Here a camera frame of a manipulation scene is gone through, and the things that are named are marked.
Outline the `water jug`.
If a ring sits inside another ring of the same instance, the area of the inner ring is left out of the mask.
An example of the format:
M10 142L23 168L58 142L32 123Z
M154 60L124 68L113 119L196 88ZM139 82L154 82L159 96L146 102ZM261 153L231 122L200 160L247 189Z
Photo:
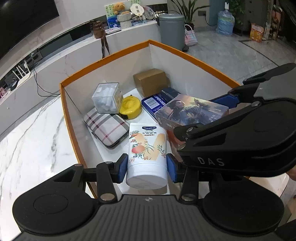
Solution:
M216 32L225 36L232 36L235 18L229 12L229 3L225 2L224 10L218 13Z

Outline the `plaid glasses case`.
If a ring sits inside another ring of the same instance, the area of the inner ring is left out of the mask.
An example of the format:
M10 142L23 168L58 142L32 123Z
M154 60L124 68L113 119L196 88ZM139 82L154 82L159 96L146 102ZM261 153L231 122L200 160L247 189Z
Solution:
M93 108L84 116L84 122L92 134L107 148L113 148L130 129L129 124L117 114L100 114Z

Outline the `pastel woven bag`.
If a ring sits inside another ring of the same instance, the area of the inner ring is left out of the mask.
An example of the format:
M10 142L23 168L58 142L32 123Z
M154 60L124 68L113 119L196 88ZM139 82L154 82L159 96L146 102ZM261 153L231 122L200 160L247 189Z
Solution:
M189 47L198 43L194 30L188 24L185 24L185 44Z

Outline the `blue Super Deer tin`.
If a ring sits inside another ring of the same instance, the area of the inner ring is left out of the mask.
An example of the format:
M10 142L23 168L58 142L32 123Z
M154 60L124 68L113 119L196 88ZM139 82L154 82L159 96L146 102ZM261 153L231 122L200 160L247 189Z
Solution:
M145 97L141 100L142 107L153 117L157 119L155 113L169 103L172 99L180 94L177 90L167 87L161 90L161 92Z

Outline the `potted green plant right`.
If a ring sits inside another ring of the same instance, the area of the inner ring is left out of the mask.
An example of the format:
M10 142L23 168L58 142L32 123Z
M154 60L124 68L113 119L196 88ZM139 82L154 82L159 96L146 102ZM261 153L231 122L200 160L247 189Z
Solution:
M209 5L196 6L197 0L188 0L187 3L185 3L184 0L171 0L171 2L177 8L178 13L184 16L185 24L189 25L193 29L195 27L193 23L194 14L200 9L210 7Z

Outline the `marble TV console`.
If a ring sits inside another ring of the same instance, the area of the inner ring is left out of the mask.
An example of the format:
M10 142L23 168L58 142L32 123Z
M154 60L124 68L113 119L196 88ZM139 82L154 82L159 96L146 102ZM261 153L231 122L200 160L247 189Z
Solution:
M135 44L160 41L156 22L124 29L108 35L110 54ZM52 56L35 68L36 74L17 86L1 100L1 132L4 132L50 93L59 91L59 84L75 72L102 58L101 41L91 36Z

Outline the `pink bottle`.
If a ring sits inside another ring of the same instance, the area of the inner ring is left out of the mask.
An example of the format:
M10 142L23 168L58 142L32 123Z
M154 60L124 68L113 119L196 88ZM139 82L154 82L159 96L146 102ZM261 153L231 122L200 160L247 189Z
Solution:
M166 133L168 135L171 150L176 150L180 145L185 143L184 141L180 141L179 139L177 139L172 131L167 130Z

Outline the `clear plastic box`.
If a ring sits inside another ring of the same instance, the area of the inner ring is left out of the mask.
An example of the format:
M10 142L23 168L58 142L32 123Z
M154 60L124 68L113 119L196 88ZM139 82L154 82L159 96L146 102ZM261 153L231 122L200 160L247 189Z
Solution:
M118 82L100 83L92 95L92 101L100 114L118 114L123 94Z

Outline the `black television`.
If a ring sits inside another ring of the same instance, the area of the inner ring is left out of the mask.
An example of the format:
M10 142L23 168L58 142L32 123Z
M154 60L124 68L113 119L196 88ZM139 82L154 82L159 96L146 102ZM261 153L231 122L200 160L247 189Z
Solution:
M31 32L58 16L53 0L1 1L1 57Z

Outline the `teddy bear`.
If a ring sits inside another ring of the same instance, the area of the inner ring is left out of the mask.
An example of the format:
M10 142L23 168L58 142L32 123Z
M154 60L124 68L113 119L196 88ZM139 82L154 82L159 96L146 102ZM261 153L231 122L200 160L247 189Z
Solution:
M112 6L114 15L124 15L129 13L129 10L125 8L125 5L121 2L115 3Z

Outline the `grey trash can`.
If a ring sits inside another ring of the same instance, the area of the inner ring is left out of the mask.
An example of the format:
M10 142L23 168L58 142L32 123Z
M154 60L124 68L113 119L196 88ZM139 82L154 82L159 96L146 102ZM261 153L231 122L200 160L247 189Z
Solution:
M160 14L158 18L161 42L177 50L187 52L185 44L185 18L180 14Z

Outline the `yellow tape measure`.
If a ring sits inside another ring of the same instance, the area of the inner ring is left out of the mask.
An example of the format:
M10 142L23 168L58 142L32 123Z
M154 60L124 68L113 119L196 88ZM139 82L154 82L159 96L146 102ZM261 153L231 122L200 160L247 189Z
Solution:
M131 120L138 117L142 112L142 105L140 100L129 95L122 100L119 115L125 120Z

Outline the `orange storage box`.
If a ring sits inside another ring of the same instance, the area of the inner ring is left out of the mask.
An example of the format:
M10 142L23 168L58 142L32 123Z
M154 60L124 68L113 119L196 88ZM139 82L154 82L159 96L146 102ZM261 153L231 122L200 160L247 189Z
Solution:
M173 89L205 100L219 97L238 86L236 81L203 61L153 40L94 62L60 83L65 121L79 164L94 168L104 161L116 161L128 149L127 140L107 148L93 136L83 120L94 106L91 97L97 85L117 82L124 96L142 99L133 76L152 68L163 70Z

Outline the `white wifi router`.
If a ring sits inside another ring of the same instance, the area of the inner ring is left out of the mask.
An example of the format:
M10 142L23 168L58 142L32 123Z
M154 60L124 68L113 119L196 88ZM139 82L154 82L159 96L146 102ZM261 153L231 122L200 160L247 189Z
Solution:
M27 64L27 61L23 61L23 64L17 65L13 69L13 74L17 78L17 86L22 85L25 81L27 81L31 76L31 71Z

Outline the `illustrated card box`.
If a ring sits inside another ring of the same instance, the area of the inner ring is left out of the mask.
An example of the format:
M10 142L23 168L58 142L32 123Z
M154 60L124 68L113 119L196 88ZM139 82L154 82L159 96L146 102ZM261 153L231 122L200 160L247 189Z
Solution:
M166 130L193 124L206 125L229 114L229 107L179 94L155 113L158 124Z

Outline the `green picture board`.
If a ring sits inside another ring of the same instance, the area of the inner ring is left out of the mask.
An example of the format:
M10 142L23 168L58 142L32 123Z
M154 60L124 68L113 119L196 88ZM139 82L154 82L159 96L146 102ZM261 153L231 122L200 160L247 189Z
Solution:
M130 7L132 4L140 4L141 2L138 0L133 1L119 1L113 4L107 4L104 6L106 11L106 18L107 24L109 28L119 27L120 28L120 21L119 19L126 20L127 17L121 17L120 15L126 15L130 13Z

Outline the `brown cardboard box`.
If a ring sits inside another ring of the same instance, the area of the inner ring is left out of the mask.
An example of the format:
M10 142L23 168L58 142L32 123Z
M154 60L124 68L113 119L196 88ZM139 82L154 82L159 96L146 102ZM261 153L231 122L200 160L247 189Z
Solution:
M156 68L137 73L133 75L133 79L138 92L143 97L158 94L170 85L166 73Z

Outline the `white lotion tube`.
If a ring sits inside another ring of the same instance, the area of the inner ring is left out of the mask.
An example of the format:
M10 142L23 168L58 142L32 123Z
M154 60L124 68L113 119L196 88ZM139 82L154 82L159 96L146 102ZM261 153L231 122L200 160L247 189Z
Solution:
M155 123L131 123L128 136L126 183L155 190L168 183L167 132Z

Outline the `white round fan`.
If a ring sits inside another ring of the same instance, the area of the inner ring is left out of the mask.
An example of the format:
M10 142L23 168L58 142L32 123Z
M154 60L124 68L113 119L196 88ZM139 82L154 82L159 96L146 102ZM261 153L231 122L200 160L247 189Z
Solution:
M139 17L143 20L142 16L144 15L144 8L140 4L132 4L130 11L133 17Z

